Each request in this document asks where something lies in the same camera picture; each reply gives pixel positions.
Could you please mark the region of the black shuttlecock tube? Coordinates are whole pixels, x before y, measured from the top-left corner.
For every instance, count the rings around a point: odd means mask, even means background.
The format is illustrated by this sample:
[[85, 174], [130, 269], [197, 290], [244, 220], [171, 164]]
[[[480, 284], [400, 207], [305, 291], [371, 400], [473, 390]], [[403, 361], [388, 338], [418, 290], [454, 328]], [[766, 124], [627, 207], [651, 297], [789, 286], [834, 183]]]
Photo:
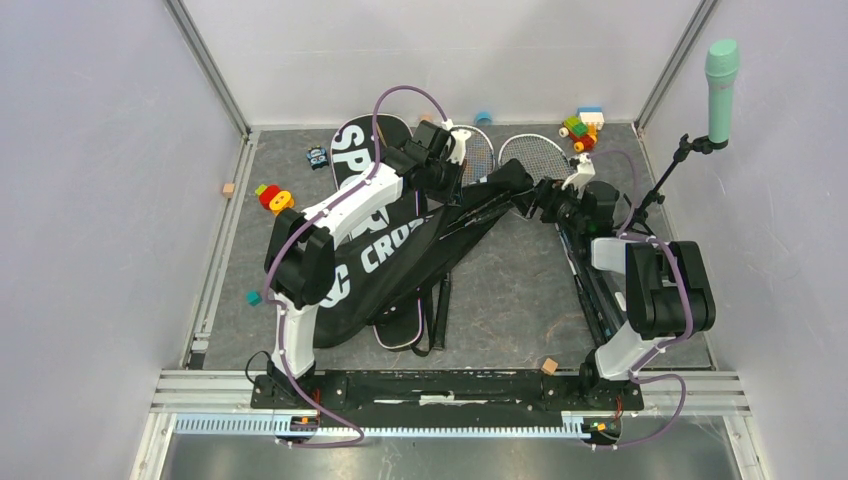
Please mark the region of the black shuttlecock tube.
[[556, 223], [572, 270], [578, 300], [596, 347], [606, 344], [624, 325], [623, 291], [610, 272], [591, 264], [589, 243], [563, 223]]

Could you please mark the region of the black crossway racket bag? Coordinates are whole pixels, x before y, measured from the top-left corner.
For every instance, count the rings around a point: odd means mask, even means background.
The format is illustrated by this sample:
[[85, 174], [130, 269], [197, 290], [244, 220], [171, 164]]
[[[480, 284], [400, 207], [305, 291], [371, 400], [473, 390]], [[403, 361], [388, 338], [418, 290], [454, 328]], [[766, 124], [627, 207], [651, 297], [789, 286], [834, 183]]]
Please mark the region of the black crossway racket bag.
[[340, 246], [337, 279], [317, 312], [314, 347], [341, 345], [366, 327], [388, 350], [405, 350], [433, 317], [433, 288], [513, 206], [530, 193], [530, 174], [510, 160], [463, 187], [445, 205]]

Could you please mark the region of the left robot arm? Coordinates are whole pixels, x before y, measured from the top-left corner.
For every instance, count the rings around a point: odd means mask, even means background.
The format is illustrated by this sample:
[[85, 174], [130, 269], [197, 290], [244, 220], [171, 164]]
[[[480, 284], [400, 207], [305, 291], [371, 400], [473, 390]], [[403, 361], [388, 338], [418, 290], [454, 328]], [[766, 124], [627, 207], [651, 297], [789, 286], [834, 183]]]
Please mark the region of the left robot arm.
[[380, 120], [342, 129], [332, 157], [350, 153], [355, 176], [302, 211], [286, 208], [275, 219], [266, 260], [264, 300], [277, 310], [272, 361], [283, 372], [275, 392], [290, 407], [314, 394], [307, 375], [315, 364], [313, 340], [320, 303], [334, 286], [337, 250], [381, 208], [409, 192], [446, 201], [457, 192], [471, 132], [450, 120], [421, 122], [406, 137], [382, 143]]

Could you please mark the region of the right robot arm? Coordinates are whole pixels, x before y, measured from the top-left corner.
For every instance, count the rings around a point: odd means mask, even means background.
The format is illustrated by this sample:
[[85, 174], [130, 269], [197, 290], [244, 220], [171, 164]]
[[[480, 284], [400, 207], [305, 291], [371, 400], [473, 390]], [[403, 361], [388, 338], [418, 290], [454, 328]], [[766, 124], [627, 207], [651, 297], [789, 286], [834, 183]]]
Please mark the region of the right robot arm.
[[716, 317], [699, 246], [616, 231], [619, 197], [606, 182], [578, 189], [545, 177], [531, 205], [558, 230], [591, 331], [603, 334], [606, 320], [615, 326], [580, 367], [578, 396], [591, 408], [606, 406], [617, 383], [638, 381], [653, 358], [710, 329]]

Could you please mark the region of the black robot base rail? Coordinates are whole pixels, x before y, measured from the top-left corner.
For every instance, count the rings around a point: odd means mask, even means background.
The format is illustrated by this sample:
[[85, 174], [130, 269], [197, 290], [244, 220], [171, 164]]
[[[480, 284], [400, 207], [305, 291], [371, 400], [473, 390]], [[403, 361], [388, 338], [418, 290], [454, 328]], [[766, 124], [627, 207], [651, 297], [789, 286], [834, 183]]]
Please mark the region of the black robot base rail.
[[555, 427], [564, 412], [638, 412], [639, 386], [540, 370], [324, 370], [299, 379], [301, 398], [281, 371], [255, 377], [256, 410], [318, 403], [362, 428]]

